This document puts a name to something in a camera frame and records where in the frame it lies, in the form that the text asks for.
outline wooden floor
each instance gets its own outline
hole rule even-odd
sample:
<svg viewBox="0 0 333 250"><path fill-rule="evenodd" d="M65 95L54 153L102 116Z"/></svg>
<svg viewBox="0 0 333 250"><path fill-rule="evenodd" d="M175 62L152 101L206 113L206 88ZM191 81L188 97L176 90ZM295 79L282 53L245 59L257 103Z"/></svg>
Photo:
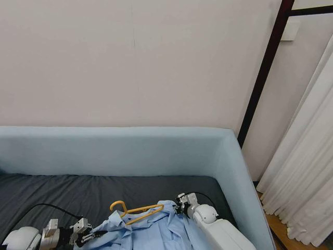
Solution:
<svg viewBox="0 0 333 250"><path fill-rule="evenodd" d="M266 215L267 221L274 231L274 233L278 236L278 238L282 241L285 247L288 250L328 250L328 248L324 245L320 247L314 247L313 245L304 245L303 243L297 240L291 240L287 237L287 226L282 224L279 218L275 215ZM274 239L276 249L277 250L284 250L284 248Z"/></svg>

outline gray bed sheet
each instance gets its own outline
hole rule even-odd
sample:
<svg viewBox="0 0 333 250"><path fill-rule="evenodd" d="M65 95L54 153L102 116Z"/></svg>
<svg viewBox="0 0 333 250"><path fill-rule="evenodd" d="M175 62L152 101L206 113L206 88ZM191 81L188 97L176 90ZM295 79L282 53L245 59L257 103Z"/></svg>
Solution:
<svg viewBox="0 0 333 250"><path fill-rule="evenodd" d="M28 176L0 175L0 239L23 211L37 203L51 203L67 211L83 215L97 226L111 214L112 202L123 200L128 209L156 204L159 200L175 200L179 193L197 191L207 194L223 219L236 226L234 217L218 182L206 176L104 177L104 176ZM198 202L210 204L197 195ZM75 223L75 218L51 207L35 207L16 228L32 226L42 229L51 218L59 226Z"/></svg>

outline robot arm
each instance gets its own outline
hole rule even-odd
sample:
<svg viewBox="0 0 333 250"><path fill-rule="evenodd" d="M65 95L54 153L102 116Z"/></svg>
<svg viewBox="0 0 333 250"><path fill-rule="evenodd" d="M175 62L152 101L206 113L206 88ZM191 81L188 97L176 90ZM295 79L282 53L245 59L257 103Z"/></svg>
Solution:
<svg viewBox="0 0 333 250"><path fill-rule="evenodd" d="M195 193L180 194L176 204L176 212L194 220L214 250L256 250L229 221L217 219L218 214L214 207L199 205Z"/></svg>
<svg viewBox="0 0 333 250"><path fill-rule="evenodd" d="M3 249L7 250L50 250L64 245L83 246L106 231L90 233L92 225L86 218L81 218L69 228L58 228L58 219L51 219L42 235L33 227L22 227L12 231L4 240Z"/></svg>

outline fabric bed frame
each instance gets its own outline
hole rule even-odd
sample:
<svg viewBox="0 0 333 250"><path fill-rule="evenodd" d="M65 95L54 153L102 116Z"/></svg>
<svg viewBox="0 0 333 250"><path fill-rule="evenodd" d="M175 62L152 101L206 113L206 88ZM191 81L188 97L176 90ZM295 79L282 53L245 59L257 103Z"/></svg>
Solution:
<svg viewBox="0 0 333 250"><path fill-rule="evenodd" d="M230 129L0 127L0 172L213 177L238 229L258 250L275 249Z"/></svg>

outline white wall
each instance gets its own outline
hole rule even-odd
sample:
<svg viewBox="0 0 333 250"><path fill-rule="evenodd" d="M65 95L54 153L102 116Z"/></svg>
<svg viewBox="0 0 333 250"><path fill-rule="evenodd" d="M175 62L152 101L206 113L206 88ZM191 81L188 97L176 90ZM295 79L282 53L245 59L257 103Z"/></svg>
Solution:
<svg viewBox="0 0 333 250"><path fill-rule="evenodd" d="M0 125L238 131L279 0L0 1Z"/></svg>
<svg viewBox="0 0 333 250"><path fill-rule="evenodd" d="M296 0L295 8L333 5L332 0ZM252 178L258 180L333 35L333 14L292 17L301 21L296 40L281 42L243 146Z"/></svg>

